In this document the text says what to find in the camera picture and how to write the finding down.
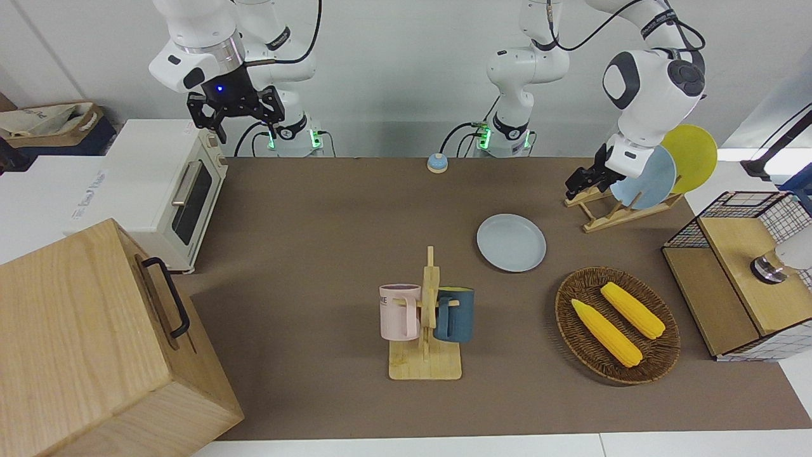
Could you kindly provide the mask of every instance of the oven door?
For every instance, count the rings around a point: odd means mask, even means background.
[[[192,269],[222,184],[222,178],[211,158],[199,143],[198,151],[186,164],[180,185],[171,201],[174,214],[171,214],[171,223],[166,227],[166,238],[175,251],[185,253],[188,262],[177,267],[173,265],[172,269]]]

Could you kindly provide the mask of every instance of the wicker tray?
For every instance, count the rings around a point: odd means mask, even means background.
[[[640,334],[601,295],[600,288],[614,281],[646,305],[665,324],[665,332],[655,340]],[[572,308],[577,298],[601,312],[643,353],[643,361],[626,368],[584,326]],[[665,302],[642,281],[621,270],[605,267],[582,268],[567,277],[555,296],[555,319],[567,346],[590,370],[621,384],[657,381],[668,374],[680,356],[680,331]]]

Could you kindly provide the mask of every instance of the brown tabletop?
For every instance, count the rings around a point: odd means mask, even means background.
[[[659,247],[692,215],[674,209],[584,234],[564,180],[584,159],[235,159],[194,300],[245,412],[227,440],[799,429],[812,426],[777,363],[708,355]],[[596,214],[604,203],[595,203]],[[544,232],[526,273],[491,267],[479,224],[515,213]],[[435,246],[444,285],[476,290],[459,381],[391,381],[378,286],[420,283]],[[682,353],[662,380],[605,385],[563,344],[560,282],[587,266],[631,273],[668,303]]]

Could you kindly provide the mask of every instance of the box handle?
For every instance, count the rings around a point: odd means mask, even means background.
[[[142,261],[141,265],[143,265],[144,268],[149,268],[153,265],[158,265],[161,267],[163,277],[166,279],[166,285],[169,286],[169,291],[172,293],[172,298],[175,300],[175,305],[178,307],[178,314],[180,315],[180,326],[177,329],[169,332],[169,336],[175,339],[179,338],[189,330],[189,314],[186,313],[184,301],[180,299],[178,290],[175,288],[175,282],[169,275],[169,268],[167,268],[166,264],[163,263],[163,260],[158,257],[150,257],[149,259]]]

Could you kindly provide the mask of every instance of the plate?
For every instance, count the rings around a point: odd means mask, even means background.
[[[604,297],[601,287],[613,281],[640,300],[664,324],[663,335],[644,337]],[[626,368],[598,342],[578,318],[571,300],[577,298],[598,310],[643,353],[636,367]],[[680,330],[665,302],[643,281],[606,267],[582,268],[567,277],[555,295],[555,320],[569,349],[590,370],[623,385],[657,381],[674,368],[680,357]]]
[[[656,207],[665,200],[674,189],[676,181],[676,165],[671,154],[662,146],[654,148],[654,152],[646,162],[643,173],[637,178],[626,178],[611,185],[612,195],[625,206],[634,210],[645,210]],[[632,205],[637,194],[643,195]]]
[[[691,124],[677,125],[663,139],[676,163],[679,176],[674,194],[684,194],[705,184],[716,169],[716,141],[704,128]]]
[[[544,234],[524,217],[493,215],[477,230],[477,245],[485,259],[506,272],[536,268],[547,252]]]

